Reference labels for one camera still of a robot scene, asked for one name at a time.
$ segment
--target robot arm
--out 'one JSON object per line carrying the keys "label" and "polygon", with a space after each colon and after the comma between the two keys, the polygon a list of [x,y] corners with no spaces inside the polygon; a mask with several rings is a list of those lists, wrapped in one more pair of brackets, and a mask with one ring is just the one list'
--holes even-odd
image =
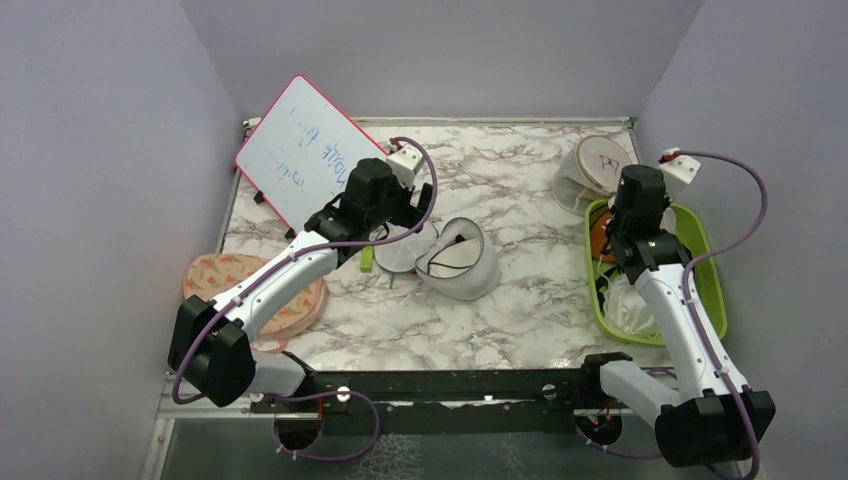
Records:
{"label": "robot arm", "polygon": [[[378,226],[391,222],[411,228],[421,220],[430,203],[431,185],[423,186],[417,206],[410,202],[422,165],[422,152],[411,145],[385,161],[360,160],[345,191],[310,217],[304,232],[282,253],[208,303],[197,296],[183,302],[168,352],[170,367],[178,369],[201,330],[218,315],[220,320],[188,360],[185,379],[219,407],[244,393],[291,395],[309,367],[291,355],[252,352],[250,342],[301,290],[356,254]],[[310,252],[294,258],[304,249]],[[288,264],[280,267],[284,261]]]}
{"label": "robot arm", "polygon": [[[695,162],[689,157],[681,160]],[[690,279],[688,285],[682,285],[690,254],[677,236],[659,227],[662,214],[670,205],[664,174],[676,186],[675,194],[680,191],[681,182],[688,184],[694,176],[684,173],[681,180],[673,167],[662,171],[643,165],[622,169],[607,238],[616,261],[660,327],[680,388],[675,392],[632,361],[617,360],[600,367],[601,389],[654,427],[660,451],[671,465],[742,460],[750,457],[751,451],[741,415],[727,385],[714,371],[707,348],[711,347],[722,359],[722,372],[742,396],[758,438],[774,417],[774,403],[768,392],[752,391],[730,360],[709,324],[694,282]],[[688,309],[683,288],[691,292],[707,332],[704,338],[696,329],[697,320]]]}

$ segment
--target gray wall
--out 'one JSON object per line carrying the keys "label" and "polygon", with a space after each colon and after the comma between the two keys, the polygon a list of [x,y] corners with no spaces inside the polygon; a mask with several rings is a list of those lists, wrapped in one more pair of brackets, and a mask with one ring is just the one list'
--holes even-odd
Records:
{"label": "gray wall", "polygon": [[[638,122],[647,158],[723,152],[770,187],[762,230],[719,260],[729,349],[777,403],[762,445],[769,479],[848,470],[846,18],[840,0],[708,0]],[[756,188],[706,162],[684,202],[724,244],[750,225]]]}
{"label": "gray wall", "polygon": [[4,2],[0,131],[0,476],[135,478],[235,108],[175,1]]}
{"label": "gray wall", "polygon": [[357,116],[641,112],[702,0],[181,0],[236,107],[296,73]]}

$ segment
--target white marble tabletop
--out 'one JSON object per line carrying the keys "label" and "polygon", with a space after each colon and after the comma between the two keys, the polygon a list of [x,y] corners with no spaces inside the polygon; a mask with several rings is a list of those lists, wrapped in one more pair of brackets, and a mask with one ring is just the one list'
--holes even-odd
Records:
{"label": "white marble tabletop", "polygon": [[[317,370],[576,367],[590,353],[623,351],[642,366],[670,365],[663,348],[604,335],[592,316],[583,220],[554,202],[560,159],[587,135],[605,135],[634,156],[625,125],[369,126],[378,142],[407,136],[436,163],[437,228],[455,217],[492,238],[501,280],[474,301],[451,300],[413,274],[359,271],[359,256],[325,280],[321,318],[288,350]],[[288,228],[240,180],[225,253],[274,257]]]}

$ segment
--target green plastic basket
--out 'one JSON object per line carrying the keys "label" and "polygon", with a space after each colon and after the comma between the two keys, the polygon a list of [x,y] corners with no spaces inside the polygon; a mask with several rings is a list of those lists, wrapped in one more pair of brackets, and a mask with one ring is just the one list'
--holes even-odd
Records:
{"label": "green plastic basket", "polygon": [[[703,255],[710,250],[707,235],[704,232],[704,227],[701,221],[692,210],[673,204],[671,208],[677,217],[677,237],[683,242],[692,255],[697,257]],[[589,272],[589,295],[592,297],[592,306],[595,310],[595,319],[607,335],[615,337],[625,342],[642,343],[647,345],[665,346],[662,335],[633,335],[620,332],[607,324],[604,318],[604,312],[598,303],[598,292],[595,290],[595,281],[601,276],[601,271],[606,271],[613,266],[612,263],[602,263],[601,269],[598,270],[598,261],[592,258],[591,229],[595,221],[603,215],[607,208],[607,200],[597,200],[586,209],[585,229],[586,229],[586,265]],[[701,302],[713,327],[718,333],[719,338],[724,338],[727,333],[727,312],[724,310],[724,297],[721,294],[721,284],[718,280],[718,271],[716,270],[715,261],[711,258],[706,262],[702,262],[695,267],[695,288],[698,289],[698,295],[701,297]]]}

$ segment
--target whiteboard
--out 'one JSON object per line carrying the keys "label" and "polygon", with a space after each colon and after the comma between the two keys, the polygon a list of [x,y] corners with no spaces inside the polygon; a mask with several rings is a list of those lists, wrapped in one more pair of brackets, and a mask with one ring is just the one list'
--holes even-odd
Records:
{"label": "whiteboard", "polygon": [[344,191],[363,158],[386,153],[303,75],[291,79],[236,154],[236,165],[296,232]]}

